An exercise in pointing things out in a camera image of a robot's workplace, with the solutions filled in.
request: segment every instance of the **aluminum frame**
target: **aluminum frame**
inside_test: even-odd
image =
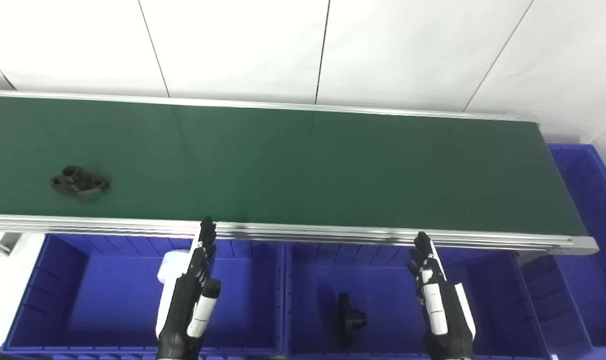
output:
[[[273,109],[301,110],[315,112],[333,112],[349,114],[376,114],[386,116],[417,116],[445,117],[454,119],[478,119],[500,121],[527,121],[537,123],[531,116],[522,118],[516,114],[483,114],[475,112],[425,111],[406,109],[382,109],[378,107],[357,107],[341,105],[289,104],[280,102],[253,102],[235,100],[206,100],[200,98],[125,96],[125,95],[94,95],[81,93],[46,93],[35,91],[0,90],[0,98],[53,99],[53,100],[86,100],[86,101],[115,101],[118,103],[140,103],[157,105],[182,105],[185,107],[213,108],[242,108],[242,109]]]
[[[198,221],[84,218],[0,214],[0,231],[69,233],[126,237],[192,238]],[[392,227],[351,227],[273,223],[217,222],[219,239],[412,246],[424,230],[441,248],[471,248],[586,255],[598,250],[592,237],[515,232],[458,231]]]

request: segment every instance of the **black metal part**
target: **black metal part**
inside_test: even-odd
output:
[[[85,171],[80,166],[65,166],[60,175],[52,177],[49,184],[61,194],[84,196],[106,191],[109,181],[106,177]]]
[[[367,325],[367,314],[354,309],[349,305],[349,295],[342,292],[339,294],[339,333],[341,333],[341,345],[350,347],[352,334]]]

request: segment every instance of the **blue storage crate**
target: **blue storage crate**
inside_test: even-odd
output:
[[[550,351],[561,360],[606,360],[606,167],[592,145],[549,148],[600,251],[546,256],[522,271]]]
[[[56,360],[153,359],[162,284],[156,273],[167,251],[188,239],[48,235],[38,256],[4,354]],[[212,276],[219,301],[202,358],[266,358],[283,342],[284,246],[216,242]]]
[[[285,279],[285,350],[298,359],[428,359],[426,331],[409,248],[356,244],[289,245]],[[545,359],[516,256],[509,251],[441,248],[448,279],[462,282],[476,320],[477,359]],[[338,295],[367,313],[367,326],[342,348]]]

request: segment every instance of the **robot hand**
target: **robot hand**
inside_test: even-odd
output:
[[[221,289],[219,280],[209,278],[215,238],[216,224],[207,216],[200,223],[198,240],[194,239],[190,251],[170,251],[163,258],[159,280],[165,286],[156,324],[159,360],[198,358],[201,339]]]
[[[431,360],[474,360],[476,326],[462,284],[447,281],[431,239],[423,231],[414,239],[407,268],[416,278],[428,331],[425,345]]]

